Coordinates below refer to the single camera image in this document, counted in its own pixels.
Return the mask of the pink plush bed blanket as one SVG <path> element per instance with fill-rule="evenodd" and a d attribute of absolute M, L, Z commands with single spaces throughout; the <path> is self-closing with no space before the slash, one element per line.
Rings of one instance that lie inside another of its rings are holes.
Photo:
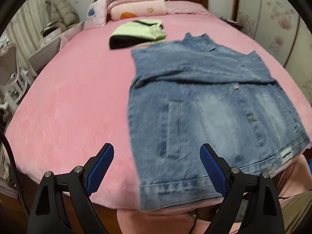
<path fill-rule="evenodd" d="M 158 20 L 163 23 L 166 42 L 182 40 L 186 34 L 206 34 L 215 43 L 239 53 L 256 52 L 293 103 L 310 139 L 306 148 L 311 145 L 311 106 L 265 49 L 211 14 L 165 15 Z M 105 143 L 111 143 L 114 160 L 92 201 L 113 209 L 141 210 L 128 106 L 136 75 L 131 52 L 142 48 L 109 48 L 110 35 L 122 24 L 111 21 L 103 27 L 83 30 L 61 49 L 17 108 L 6 137 L 18 169 L 36 182 L 47 170 L 70 171 Z M 272 174 L 279 173 L 290 161 Z"/>

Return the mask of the white bedside desk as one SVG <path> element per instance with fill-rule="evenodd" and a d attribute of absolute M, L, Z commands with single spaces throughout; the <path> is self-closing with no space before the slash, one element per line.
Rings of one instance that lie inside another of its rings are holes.
<path fill-rule="evenodd" d="M 58 35 L 52 33 L 52 37 L 47 36 L 47 40 L 42 43 L 41 47 L 28 58 L 34 71 L 39 74 L 56 54 L 82 30 L 83 22 L 75 24 L 69 30 Z"/>

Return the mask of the folded pink quilt stack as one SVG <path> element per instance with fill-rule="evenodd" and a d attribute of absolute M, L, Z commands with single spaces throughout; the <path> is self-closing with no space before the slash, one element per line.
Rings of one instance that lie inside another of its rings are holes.
<path fill-rule="evenodd" d="M 107 0 L 106 11 L 113 21 L 167 13 L 165 0 Z"/>

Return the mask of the beige puffer jacket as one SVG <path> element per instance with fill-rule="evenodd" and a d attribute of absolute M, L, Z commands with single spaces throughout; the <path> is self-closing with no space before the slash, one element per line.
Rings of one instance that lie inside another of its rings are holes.
<path fill-rule="evenodd" d="M 62 32 L 80 22 L 77 10 L 67 0 L 45 0 L 50 23 Z"/>

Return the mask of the dark wooden nightstand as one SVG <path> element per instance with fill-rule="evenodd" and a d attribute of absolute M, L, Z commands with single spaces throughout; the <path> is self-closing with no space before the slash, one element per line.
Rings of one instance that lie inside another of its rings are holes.
<path fill-rule="evenodd" d="M 239 31 L 242 31 L 242 29 L 244 28 L 243 26 L 241 26 L 238 22 L 232 20 L 232 19 L 228 19 L 226 17 L 220 17 L 219 19 L 221 19 L 222 21 L 224 21 L 225 23 L 229 24 L 230 26 L 236 28 Z"/>

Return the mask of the pink cartoon pillow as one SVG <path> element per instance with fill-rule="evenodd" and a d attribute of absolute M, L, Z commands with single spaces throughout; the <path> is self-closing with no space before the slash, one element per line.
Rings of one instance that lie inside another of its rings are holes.
<path fill-rule="evenodd" d="M 107 18 L 107 0 L 96 0 L 89 5 L 83 29 L 103 27 Z"/>

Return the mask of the white office chair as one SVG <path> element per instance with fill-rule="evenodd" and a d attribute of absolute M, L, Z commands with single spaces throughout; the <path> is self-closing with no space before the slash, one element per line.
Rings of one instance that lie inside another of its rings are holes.
<path fill-rule="evenodd" d="M 31 68 L 19 65 L 17 46 L 7 36 L 1 37 L 1 111 L 3 121 L 14 115 L 34 82 Z"/>

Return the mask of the blue denim jacket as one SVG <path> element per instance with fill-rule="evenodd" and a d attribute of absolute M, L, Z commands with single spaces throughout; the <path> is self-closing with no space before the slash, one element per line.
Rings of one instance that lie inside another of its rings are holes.
<path fill-rule="evenodd" d="M 136 75 L 128 122 L 143 211 L 220 197 L 200 160 L 204 144 L 230 166 L 257 175 L 275 172 L 310 143 L 256 52 L 186 34 L 131 55 Z"/>

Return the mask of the green and black folded garment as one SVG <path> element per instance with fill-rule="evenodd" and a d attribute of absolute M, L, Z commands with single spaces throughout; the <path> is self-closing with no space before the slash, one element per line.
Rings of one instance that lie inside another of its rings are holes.
<path fill-rule="evenodd" d="M 109 38 L 111 50 L 165 41 L 167 34 L 161 20 L 136 19 L 116 28 Z"/>

